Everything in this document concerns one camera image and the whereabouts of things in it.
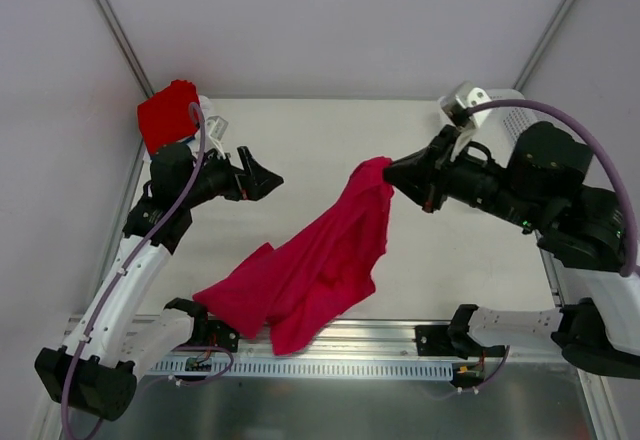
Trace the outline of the crimson pink t-shirt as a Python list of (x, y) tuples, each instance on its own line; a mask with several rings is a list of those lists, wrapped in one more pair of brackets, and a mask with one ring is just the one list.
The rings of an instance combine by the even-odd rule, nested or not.
[(336, 202), (279, 247), (265, 243), (194, 301), (246, 338), (267, 326), (272, 352), (306, 348), (330, 321), (375, 293), (393, 188), (388, 157), (362, 162)]

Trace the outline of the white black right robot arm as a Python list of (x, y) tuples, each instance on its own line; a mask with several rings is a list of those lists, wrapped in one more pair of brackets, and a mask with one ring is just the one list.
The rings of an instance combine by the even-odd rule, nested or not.
[[(383, 179), (427, 213), (454, 199), (537, 236), (539, 249), (564, 267), (617, 275), (626, 259), (625, 228), (614, 192), (585, 185), (593, 153), (549, 122), (518, 137), (506, 166), (475, 141), (453, 152), (459, 133), (445, 126), (424, 149), (393, 161)], [(622, 300), (593, 286), (588, 297), (550, 310), (496, 311), (460, 305), (447, 328), (461, 358), (509, 346), (558, 352), (591, 374), (636, 380), (639, 354), (616, 343), (612, 317)]]

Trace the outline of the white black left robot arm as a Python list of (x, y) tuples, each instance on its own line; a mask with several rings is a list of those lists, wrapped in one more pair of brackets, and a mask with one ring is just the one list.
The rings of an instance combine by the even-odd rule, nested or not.
[(215, 150), (194, 154), (182, 143), (152, 155), (150, 179), (127, 217), (100, 290), (63, 344), (42, 349), (35, 360), (53, 401), (115, 421), (131, 404), (139, 380), (171, 350), (211, 345), (205, 307), (182, 298), (169, 301), (145, 330), (128, 333), (152, 282), (190, 228), (194, 208), (216, 197), (258, 201), (283, 184), (247, 147), (237, 153), (240, 166)]

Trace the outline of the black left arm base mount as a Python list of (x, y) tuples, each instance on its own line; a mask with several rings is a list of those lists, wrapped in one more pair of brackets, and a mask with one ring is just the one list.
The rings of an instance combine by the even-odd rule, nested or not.
[(201, 345), (219, 347), (231, 353), (238, 351), (240, 334), (221, 320), (208, 320), (204, 327)]

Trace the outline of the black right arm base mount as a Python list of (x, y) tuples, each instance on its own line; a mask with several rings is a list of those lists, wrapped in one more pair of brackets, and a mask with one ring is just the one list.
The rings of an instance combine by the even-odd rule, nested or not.
[(420, 357), (457, 357), (467, 360), (481, 356), (500, 358), (506, 353), (503, 345), (481, 346), (466, 332), (445, 324), (415, 326), (414, 341)]

